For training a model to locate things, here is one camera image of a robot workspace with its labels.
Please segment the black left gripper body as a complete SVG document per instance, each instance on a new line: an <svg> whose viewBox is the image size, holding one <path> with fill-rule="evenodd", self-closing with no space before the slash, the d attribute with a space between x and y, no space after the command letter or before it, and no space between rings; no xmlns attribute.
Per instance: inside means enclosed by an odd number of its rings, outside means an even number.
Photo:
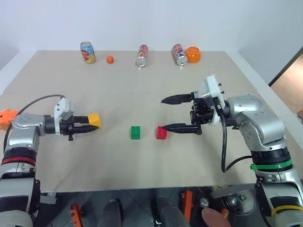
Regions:
<svg viewBox="0 0 303 227"><path fill-rule="evenodd" d="M69 141L73 141L73 135L78 133L78 129L75 126L75 123L79 122L78 116L71 116L67 120L60 120L60 134L64 136L68 136Z"/></svg>

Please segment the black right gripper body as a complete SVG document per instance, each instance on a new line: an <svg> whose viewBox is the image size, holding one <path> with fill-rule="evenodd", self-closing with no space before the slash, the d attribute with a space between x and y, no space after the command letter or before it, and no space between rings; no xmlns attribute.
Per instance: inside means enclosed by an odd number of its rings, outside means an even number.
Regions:
<svg viewBox="0 0 303 227"><path fill-rule="evenodd" d="M214 118L213 98L208 94L200 94L198 91L191 93L193 106L190 111L191 123L201 125L211 123Z"/></svg>

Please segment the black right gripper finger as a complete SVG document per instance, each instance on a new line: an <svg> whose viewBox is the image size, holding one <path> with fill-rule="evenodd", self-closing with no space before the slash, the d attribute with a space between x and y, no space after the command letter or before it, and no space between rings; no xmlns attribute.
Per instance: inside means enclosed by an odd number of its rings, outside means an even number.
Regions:
<svg viewBox="0 0 303 227"><path fill-rule="evenodd" d="M172 123L165 126L162 126L166 131L180 133L180 134L196 134L201 135L202 129L201 125L186 125L185 123Z"/></svg>
<svg viewBox="0 0 303 227"><path fill-rule="evenodd" d="M194 99L193 93L190 94L179 94L166 97L161 100L161 103L169 105L179 105L182 103L189 103Z"/></svg>

